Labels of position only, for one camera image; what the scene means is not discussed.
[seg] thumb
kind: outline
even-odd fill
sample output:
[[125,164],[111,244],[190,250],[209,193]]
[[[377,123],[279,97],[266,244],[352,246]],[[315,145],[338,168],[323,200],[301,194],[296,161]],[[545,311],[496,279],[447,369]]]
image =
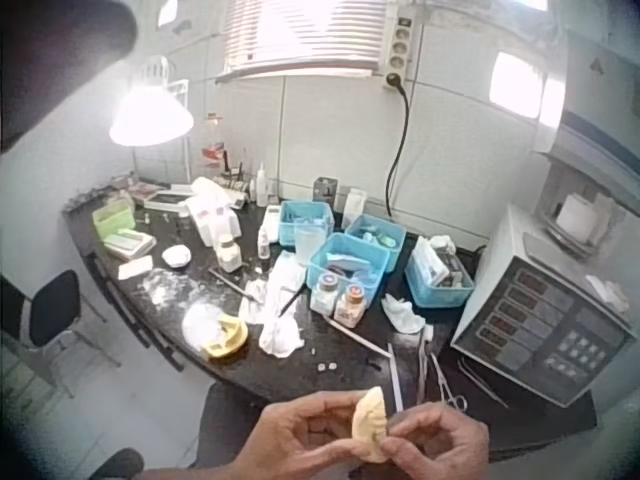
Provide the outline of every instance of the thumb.
[[425,457],[411,442],[402,438],[387,437],[380,449],[404,472],[415,480],[438,479],[438,466]]
[[305,470],[322,470],[353,457],[366,457],[371,453],[364,443],[351,438],[335,440],[302,454],[300,463]]

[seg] black cable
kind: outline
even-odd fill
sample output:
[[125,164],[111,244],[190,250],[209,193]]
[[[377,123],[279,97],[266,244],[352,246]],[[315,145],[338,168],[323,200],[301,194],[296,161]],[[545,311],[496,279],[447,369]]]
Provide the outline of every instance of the black cable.
[[402,99],[404,100],[404,127],[402,129],[402,137],[400,138],[400,146],[398,147],[398,153],[396,154],[396,158],[391,165],[391,169],[389,170],[389,175],[387,175],[387,186],[385,188],[385,204],[387,206],[387,214],[391,217],[391,206],[389,205],[389,199],[391,197],[391,178],[393,177],[393,172],[398,167],[398,162],[400,161],[400,155],[402,154],[402,149],[404,148],[404,142],[407,138],[407,130],[409,128],[409,99],[407,98],[407,92],[402,87],[401,79],[396,74],[391,74],[387,76],[387,83],[392,87],[395,87],[400,95],[402,95]]

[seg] black countertop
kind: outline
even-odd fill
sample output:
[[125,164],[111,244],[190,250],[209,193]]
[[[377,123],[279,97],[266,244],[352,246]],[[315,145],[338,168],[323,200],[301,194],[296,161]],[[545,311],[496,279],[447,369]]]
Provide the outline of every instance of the black countertop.
[[[308,293],[298,302],[296,320],[301,328],[305,346],[286,359],[278,359],[264,353],[258,346],[262,326],[249,326],[249,341],[235,355],[223,360],[207,360],[199,356],[184,340],[182,319],[189,307],[207,302],[235,315],[240,306],[240,296],[228,287],[216,282],[207,272],[217,261],[213,249],[203,245],[190,219],[178,219],[175,214],[155,211],[136,211],[137,230],[154,235],[158,245],[151,251],[154,269],[125,281],[118,281],[118,267],[122,263],[109,255],[93,227],[91,212],[102,205],[101,199],[91,200],[70,212],[66,218],[74,242],[83,256],[95,255],[119,292],[143,315],[148,324],[157,329],[175,348],[190,360],[206,369],[214,377],[237,385],[267,401],[277,402],[306,395],[318,390],[367,389],[382,386],[388,413],[395,411],[393,389],[386,358],[355,343],[329,326],[319,315],[308,309]],[[145,224],[145,214],[149,224]],[[256,273],[256,238],[264,209],[254,205],[239,212],[242,237],[237,239],[242,249],[245,265],[228,277],[240,286]],[[393,330],[380,306],[385,292],[394,297],[411,299],[404,277],[408,256],[416,237],[407,236],[396,269],[385,275],[378,294],[354,331],[386,350],[393,345],[405,408],[413,406],[417,391],[417,336],[402,335]],[[183,243],[192,253],[191,263],[182,272],[170,270],[161,258],[165,248]],[[271,246],[271,265],[279,252],[279,245]],[[461,252],[460,258],[473,275],[474,256]],[[416,309],[428,322],[435,324],[432,346],[441,351],[441,366],[454,394],[463,394],[469,402],[467,413],[485,422],[491,430],[491,451],[494,459],[506,458],[541,446],[563,437],[589,430],[597,425],[591,394],[587,393],[568,408],[560,408],[524,390],[500,375],[475,365],[476,371],[492,385],[512,407],[506,410],[495,403],[457,368],[460,354],[448,344],[462,309]],[[336,371],[317,371],[318,363],[338,364]],[[430,372],[427,397],[439,400],[439,389]]]

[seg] blue plastic basket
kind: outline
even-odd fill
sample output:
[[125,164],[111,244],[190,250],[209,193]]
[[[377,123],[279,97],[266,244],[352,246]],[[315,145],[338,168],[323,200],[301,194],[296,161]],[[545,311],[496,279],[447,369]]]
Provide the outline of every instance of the blue plastic basket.
[[396,263],[398,262],[400,252],[402,251],[404,239],[407,236],[407,229],[395,223],[388,222],[381,218],[367,215],[365,213],[356,218],[355,222],[347,227],[345,233],[356,238],[362,238],[365,232],[364,229],[366,229],[367,227],[375,227],[396,241],[395,248],[385,247],[387,248],[387,250],[389,250],[389,261],[387,262],[387,268],[385,269],[385,272],[393,272],[393,270],[396,268]]
[[[369,284],[359,283],[364,289],[364,297],[367,302],[367,306],[371,304],[371,300],[380,287],[380,281],[384,274],[384,269],[389,261],[389,251],[386,248],[378,247],[377,245],[371,245],[370,243],[360,240],[359,238],[345,235],[344,233],[334,233],[327,241],[320,247],[320,249],[311,257],[309,268],[307,269],[307,286],[310,289],[318,283],[318,279],[327,270],[327,254],[338,253],[344,255],[353,255],[354,257],[367,260],[371,263],[372,268],[372,281]],[[347,286],[352,282],[347,277],[342,275],[336,275],[338,277],[338,290],[342,293]]]
[[327,223],[327,236],[333,232],[335,220],[331,207],[325,202],[309,202],[303,200],[289,200],[282,202],[280,210],[280,245],[283,247],[293,247],[295,240],[296,218],[321,218]]
[[473,292],[475,285],[460,260],[457,261],[462,271],[462,288],[430,287],[423,282],[413,255],[409,257],[404,273],[409,282],[409,289],[413,295],[413,301],[418,307],[455,308],[467,300],[471,292]]

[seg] paper roll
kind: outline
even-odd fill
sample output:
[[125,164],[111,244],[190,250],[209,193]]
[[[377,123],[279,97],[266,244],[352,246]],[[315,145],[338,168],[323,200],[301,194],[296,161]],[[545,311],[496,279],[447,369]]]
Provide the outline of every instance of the paper roll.
[[567,197],[556,223],[574,240],[587,243],[598,220],[593,204],[576,193]]

